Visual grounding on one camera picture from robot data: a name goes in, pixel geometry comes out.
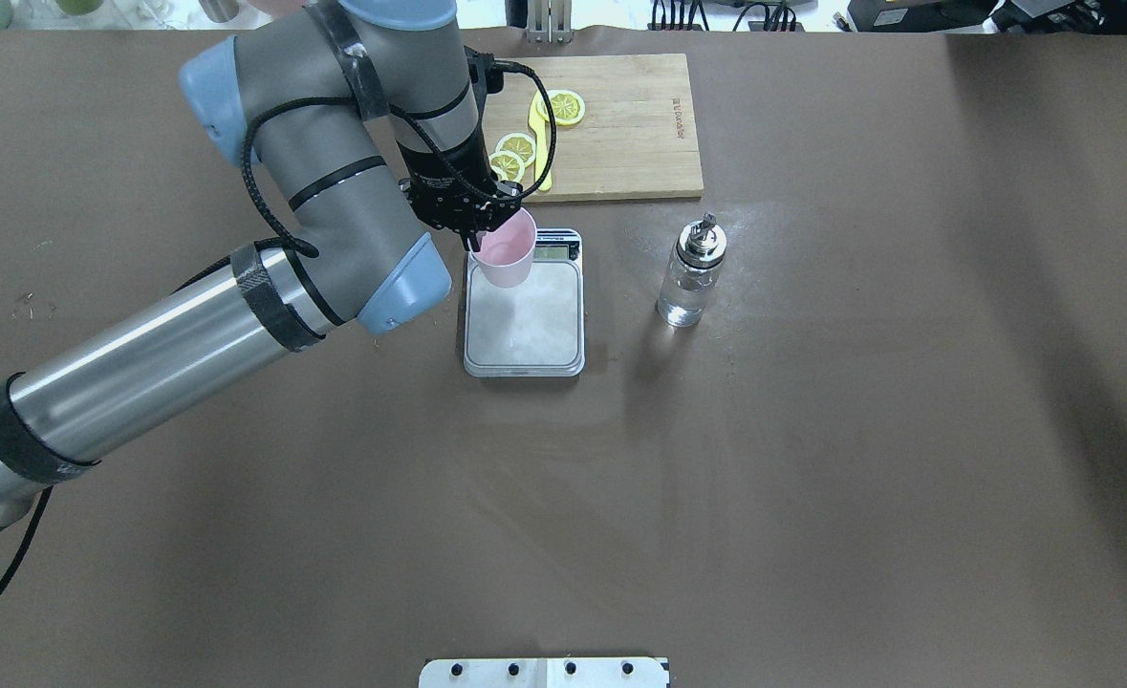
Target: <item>scale weighing plate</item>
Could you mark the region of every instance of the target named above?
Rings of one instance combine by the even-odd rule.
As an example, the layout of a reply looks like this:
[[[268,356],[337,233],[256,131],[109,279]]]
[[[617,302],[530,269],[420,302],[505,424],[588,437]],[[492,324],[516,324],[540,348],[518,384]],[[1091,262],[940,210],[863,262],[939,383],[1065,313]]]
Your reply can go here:
[[[538,230],[524,283],[494,286],[467,262],[465,371],[476,378],[568,378],[584,369],[580,236]]]

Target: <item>pink cup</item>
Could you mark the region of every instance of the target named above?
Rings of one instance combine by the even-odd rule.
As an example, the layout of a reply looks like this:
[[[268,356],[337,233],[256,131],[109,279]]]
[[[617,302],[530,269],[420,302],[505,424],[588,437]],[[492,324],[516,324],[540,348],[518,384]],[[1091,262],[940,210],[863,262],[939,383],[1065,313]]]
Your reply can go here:
[[[529,210],[516,210],[507,222],[479,239],[482,249],[474,254],[474,261],[490,284],[509,289],[529,279],[533,245],[538,244],[538,223]]]

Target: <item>clear liquid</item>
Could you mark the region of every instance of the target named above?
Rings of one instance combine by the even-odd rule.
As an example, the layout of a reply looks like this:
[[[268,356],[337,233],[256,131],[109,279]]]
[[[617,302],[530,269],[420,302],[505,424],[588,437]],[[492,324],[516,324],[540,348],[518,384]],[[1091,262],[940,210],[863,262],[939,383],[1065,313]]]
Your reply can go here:
[[[715,279],[707,274],[696,275],[692,271],[681,272],[689,274],[677,274],[677,271],[671,270],[669,274],[664,275],[660,297],[656,300],[656,312],[674,327],[690,327],[702,317]]]

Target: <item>metal bottle cap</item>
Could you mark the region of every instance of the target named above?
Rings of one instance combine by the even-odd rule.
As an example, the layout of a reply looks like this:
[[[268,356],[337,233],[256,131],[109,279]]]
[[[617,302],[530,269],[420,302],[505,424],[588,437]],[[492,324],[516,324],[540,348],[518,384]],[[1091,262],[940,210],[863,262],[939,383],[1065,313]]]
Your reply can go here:
[[[703,219],[691,222],[677,237],[677,257],[694,268],[711,268],[725,259],[725,248],[728,238],[725,230],[711,213],[703,213]]]

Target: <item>lemon slice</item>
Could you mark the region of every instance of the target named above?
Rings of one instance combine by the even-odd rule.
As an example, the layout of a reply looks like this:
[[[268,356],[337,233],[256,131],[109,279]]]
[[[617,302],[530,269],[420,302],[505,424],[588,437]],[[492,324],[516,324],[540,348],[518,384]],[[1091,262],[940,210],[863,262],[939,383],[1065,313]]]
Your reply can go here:
[[[580,123],[584,118],[584,97],[580,97],[579,92],[575,90],[548,90],[547,92],[551,97],[551,107],[554,108],[554,122],[558,122],[560,126],[575,126]],[[545,104],[542,103],[542,97],[536,96],[533,104],[536,105],[538,114],[549,122],[550,117],[545,114]]]
[[[525,161],[512,151],[496,151],[488,158],[490,169],[503,182],[520,182],[525,176]]]
[[[533,143],[533,139],[530,139],[529,134],[521,134],[520,131],[516,131],[503,136],[495,147],[495,151],[516,153],[521,162],[529,165],[529,162],[533,162],[533,158],[538,157],[538,144]]]

